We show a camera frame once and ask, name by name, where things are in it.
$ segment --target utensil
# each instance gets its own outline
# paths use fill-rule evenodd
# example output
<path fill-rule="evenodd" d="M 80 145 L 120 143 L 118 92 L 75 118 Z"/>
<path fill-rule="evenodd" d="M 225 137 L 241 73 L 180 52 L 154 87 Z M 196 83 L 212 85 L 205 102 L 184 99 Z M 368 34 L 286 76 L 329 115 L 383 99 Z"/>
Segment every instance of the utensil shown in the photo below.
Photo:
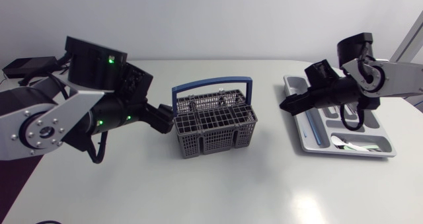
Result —
<path fill-rule="evenodd" d="M 349 147 L 349 148 L 351 148 L 351 149 L 355 149 L 356 151 L 369 151 L 368 149 L 366 149 L 366 148 L 363 148 L 363 147 L 360 147 L 360 146 L 358 146 L 358 145 L 353 145 L 353 144 L 351 144 L 350 142 L 348 142 L 348 143 L 345 143 L 345 142 L 343 142 L 339 137 L 337 137 L 337 136 L 335 136 L 335 135 L 332 135 L 331 137 L 330 137 L 330 139 L 332 140 L 332 142 L 335 144 L 335 145 L 337 145 L 337 146 L 341 146 L 341 145 L 343 145 L 343 146 L 346 146 L 346 147 Z"/>

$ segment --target cutlery tray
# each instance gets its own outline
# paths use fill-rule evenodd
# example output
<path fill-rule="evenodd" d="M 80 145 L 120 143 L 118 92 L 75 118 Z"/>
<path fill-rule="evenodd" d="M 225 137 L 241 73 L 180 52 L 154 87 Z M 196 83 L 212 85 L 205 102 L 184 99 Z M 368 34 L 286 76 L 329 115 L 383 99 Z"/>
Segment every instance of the cutlery tray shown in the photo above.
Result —
<path fill-rule="evenodd" d="M 303 94 L 309 86 L 306 77 L 284 76 L 285 92 L 291 94 Z M 345 119 L 351 126 L 356 126 L 358 117 L 345 106 Z M 306 112 L 294 116 L 301 146 L 304 151 L 312 153 L 330 153 L 339 155 L 359 155 L 366 157 L 394 157 L 397 152 L 391 145 L 386 131 L 382 128 L 375 114 L 366 110 L 364 124 L 358 131 L 350 131 L 344 127 L 339 115 L 339 107 L 312 108 L 308 111 L 314 121 L 315 133 L 318 135 L 320 145 L 312 130 L 312 125 L 307 118 Z M 335 135 L 341 139 L 359 146 L 378 145 L 378 151 L 356 151 L 339 149 L 333 144 L 330 137 Z"/>

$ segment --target dishwasher cutlery basket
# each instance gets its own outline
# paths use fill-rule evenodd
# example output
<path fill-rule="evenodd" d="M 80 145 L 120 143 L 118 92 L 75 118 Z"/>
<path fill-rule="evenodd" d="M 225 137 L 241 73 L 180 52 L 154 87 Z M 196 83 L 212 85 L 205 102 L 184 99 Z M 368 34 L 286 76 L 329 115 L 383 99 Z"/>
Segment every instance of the dishwasher cutlery basket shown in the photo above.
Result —
<path fill-rule="evenodd" d="M 247 97 L 237 89 L 176 97 L 182 91 L 220 83 L 246 83 Z M 248 146 L 257 122 L 251 92 L 250 77 L 204 79 L 173 87 L 174 124 L 182 156 L 186 159 Z"/>

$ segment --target white table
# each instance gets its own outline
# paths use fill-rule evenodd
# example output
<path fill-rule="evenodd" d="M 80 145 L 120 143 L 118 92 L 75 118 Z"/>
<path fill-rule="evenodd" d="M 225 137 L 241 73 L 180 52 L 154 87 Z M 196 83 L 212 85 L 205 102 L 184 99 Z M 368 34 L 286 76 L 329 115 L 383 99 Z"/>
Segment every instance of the white table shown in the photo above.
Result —
<path fill-rule="evenodd" d="M 64 145 L 47 154 L 4 223 L 423 223 L 423 114 L 382 98 L 377 117 L 398 155 L 308 154 L 279 109 L 284 75 L 300 61 L 134 61 L 154 75 L 149 102 L 171 104 L 171 87 L 250 76 L 258 117 L 250 147 L 182 159 L 175 130 L 135 123 L 109 132 L 104 161 Z M 188 94 L 243 88 L 216 85 Z"/>

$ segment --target basket handle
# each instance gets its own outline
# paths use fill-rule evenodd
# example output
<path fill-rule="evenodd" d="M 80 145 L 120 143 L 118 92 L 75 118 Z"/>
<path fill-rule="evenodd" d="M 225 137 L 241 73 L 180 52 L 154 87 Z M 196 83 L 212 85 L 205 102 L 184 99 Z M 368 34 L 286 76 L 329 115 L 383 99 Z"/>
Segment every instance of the basket handle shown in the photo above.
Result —
<path fill-rule="evenodd" d="M 213 79 L 203 79 L 200 81 L 194 81 L 191 83 L 186 83 L 184 85 L 179 85 L 172 88 L 172 107 L 173 107 L 173 116 L 176 114 L 176 95 L 180 92 L 187 91 L 190 89 L 195 89 L 198 87 L 203 87 L 207 85 L 215 85 L 220 83 L 246 83 L 247 84 L 247 97 L 246 103 L 251 105 L 251 92 L 252 92 L 252 79 L 250 77 L 244 76 L 228 76 L 228 77 L 218 77 Z"/>

